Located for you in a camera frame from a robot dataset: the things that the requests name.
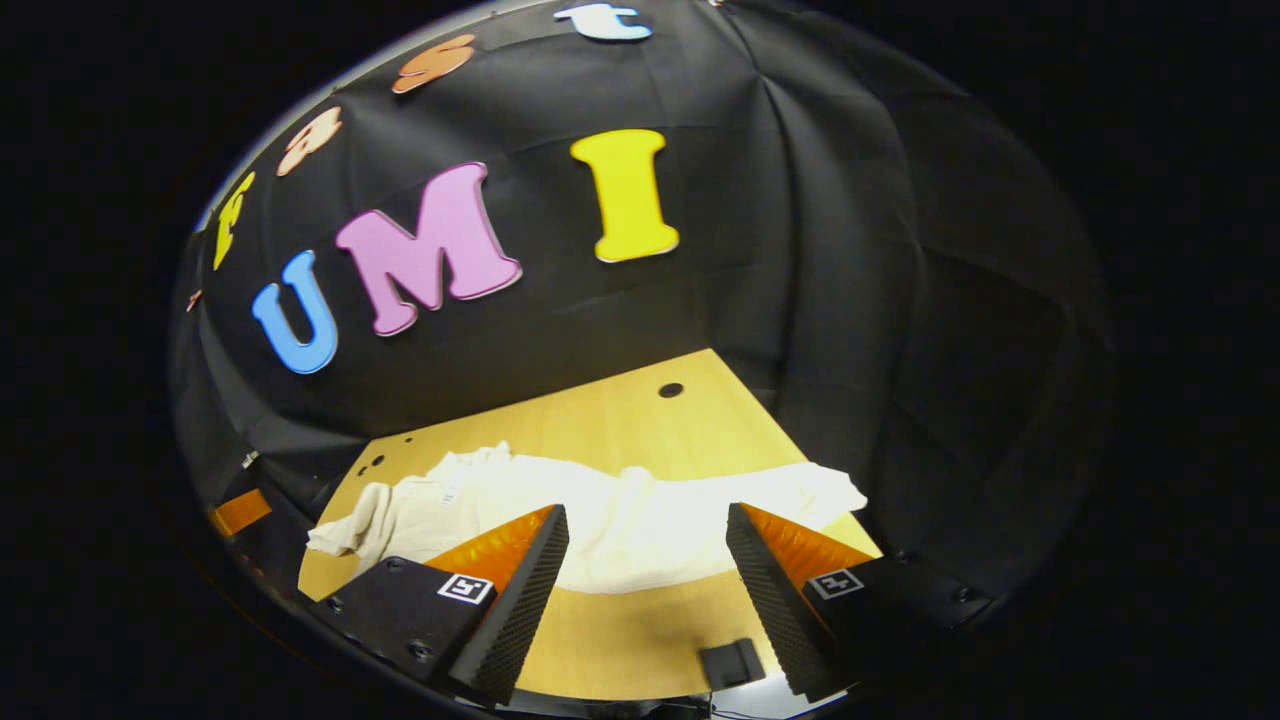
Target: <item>table surface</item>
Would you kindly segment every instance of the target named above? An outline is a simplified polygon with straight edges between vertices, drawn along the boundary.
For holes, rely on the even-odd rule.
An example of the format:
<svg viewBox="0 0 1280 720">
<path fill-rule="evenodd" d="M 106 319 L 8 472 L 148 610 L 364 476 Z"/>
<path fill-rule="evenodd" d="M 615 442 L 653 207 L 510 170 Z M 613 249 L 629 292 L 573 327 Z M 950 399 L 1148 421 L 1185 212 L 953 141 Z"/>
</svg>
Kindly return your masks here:
<svg viewBox="0 0 1280 720">
<path fill-rule="evenodd" d="M 681 383 L 669 398 L 658 389 Z M 320 516 L 344 518 L 366 484 L 422 475 L 445 452 L 507 441 L 512 454 L 570 460 L 618 474 L 639 465 L 660 480 L 753 473 L 806 459 L 712 350 L 369 443 Z M 824 534 L 882 553 L 851 514 Z M 298 589 L 340 588 L 357 557 L 307 550 Z M 705 693 L 698 650 L 751 638 L 765 673 L 778 661 L 737 571 L 626 594 L 554 588 L 516 687 L 589 700 Z"/>
</svg>

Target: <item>blue letter u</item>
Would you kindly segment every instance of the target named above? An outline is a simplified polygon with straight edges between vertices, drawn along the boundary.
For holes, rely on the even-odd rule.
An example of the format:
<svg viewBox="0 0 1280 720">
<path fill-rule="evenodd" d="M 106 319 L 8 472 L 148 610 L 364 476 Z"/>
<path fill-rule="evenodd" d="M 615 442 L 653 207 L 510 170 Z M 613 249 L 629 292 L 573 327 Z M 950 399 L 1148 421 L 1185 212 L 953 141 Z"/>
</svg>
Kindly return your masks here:
<svg viewBox="0 0 1280 720">
<path fill-rule="evenodd" d="M 302 310 L 306 311 L 307 320 L 315 331 L 311 342 L 306 345 L 298 342 L 298 337 L 284 319 L 279 302 L 280 286 L 271 283 L 264 287 L 253 300 L 253 316 L 266 331 L 266 340 L 271 341 L 275 354 L 280 356 L 284 366 L 302 375 L 328 365 L 338 350 L 338 325 L 334 324 L 333 314 L 329 313 L 324 295 L 316 286 L 316 277 L 311 272 L 315 261 L 316 254 L 305 250 L 284 266 L 284 282 L 298 293 Z"/>
</svg>

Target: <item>white towel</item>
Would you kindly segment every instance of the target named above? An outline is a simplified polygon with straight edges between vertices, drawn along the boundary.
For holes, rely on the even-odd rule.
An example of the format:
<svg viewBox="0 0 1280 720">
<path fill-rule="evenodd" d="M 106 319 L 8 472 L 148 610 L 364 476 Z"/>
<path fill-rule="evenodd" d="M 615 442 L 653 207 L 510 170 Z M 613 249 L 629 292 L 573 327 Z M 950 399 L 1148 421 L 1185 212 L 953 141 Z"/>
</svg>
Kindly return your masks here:
<svg viewBox="0 0 1280 720">
<path fill-rule="evenodd" d="M 570 544 L 556 584 L 626 593 L 732 570 L 724 544 L 732 502 L 813 530 L 867 506 L 846 473 L 813 462 L 662 482 L 643 468 L 613 477 L 577 462 L 513 456 L 503 442 L 451 452 L 426 475 L 410 475 L 394 487 L 370 483 L 349 516 L 308 533 L 307 547 L 356 552 L 358 575 L 393 555 L 425 562 L 526 512 L 562 503 Z"/>
</svg>

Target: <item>pink letter m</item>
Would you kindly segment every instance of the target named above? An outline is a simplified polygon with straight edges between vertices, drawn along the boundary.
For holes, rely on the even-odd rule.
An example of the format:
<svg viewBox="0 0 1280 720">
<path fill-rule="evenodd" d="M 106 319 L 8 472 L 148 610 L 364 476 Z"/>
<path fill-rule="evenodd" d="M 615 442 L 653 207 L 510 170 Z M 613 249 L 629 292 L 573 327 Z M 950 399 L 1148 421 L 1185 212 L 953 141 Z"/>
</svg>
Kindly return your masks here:
<svg viewBox="0 0 1280 720">
<path fill-rule="evenodd" d="M 520 263 L 507 258 L 489 224 L 480 182 L 484 163 L 466 163 L 431 178 L 422 190 L 417 237 L 378 210 L 364 213 L 338 232 L 338 247 L 351 252 L 376 314 L 374 332 L 393 336 L 417 319 L 417 309 L 396 292 L 394 282 L 429 310 L 443 302 L 442 261 L 448 258 L 449 295 L 474 300 L 520 279 Z"/>
</svg>

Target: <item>orange letter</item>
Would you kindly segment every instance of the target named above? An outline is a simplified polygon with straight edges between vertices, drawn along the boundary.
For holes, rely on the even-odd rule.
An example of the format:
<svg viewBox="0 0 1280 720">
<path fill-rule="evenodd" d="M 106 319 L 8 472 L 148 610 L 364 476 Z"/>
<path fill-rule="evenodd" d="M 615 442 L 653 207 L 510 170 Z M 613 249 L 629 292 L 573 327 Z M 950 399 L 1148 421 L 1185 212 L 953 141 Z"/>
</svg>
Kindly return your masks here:
<svg viewBox="0 0 1280 720">
<path fill-rule="evenodd" d="M 397 94 L 408 92 L 420 85 L 426 85 L 433 79 L 448 74 L 462 67 L 475 55 L 475 50 L 471 47 L 465 47 L 470 45 L 476 36 L 474 35 L 460 35 L 448 42 L 442 42 L 430 50 L 419 54 L 416 58 L 404 63 L 401 68 L 401 78 L 392 83 L 392 90 Z"/>
<path fill-rule="evenodd" d="M 280 160 L 280 167 L 275 169 L 275 174 L 284 177 L 289 174 L 289 170 L 298 167 L 298 163 L 303 158 L 320 150 L 325 142 L 338 132 L 342 127 L 342 122 L 338 120 L 338 113 L 342 108 L 330 108 L 316 119 L 307 123 L 307 127 L 298 131 L 298 135 L 293 136 L 293 140 L 284 146 L 284 158 Z"/>
</svg>

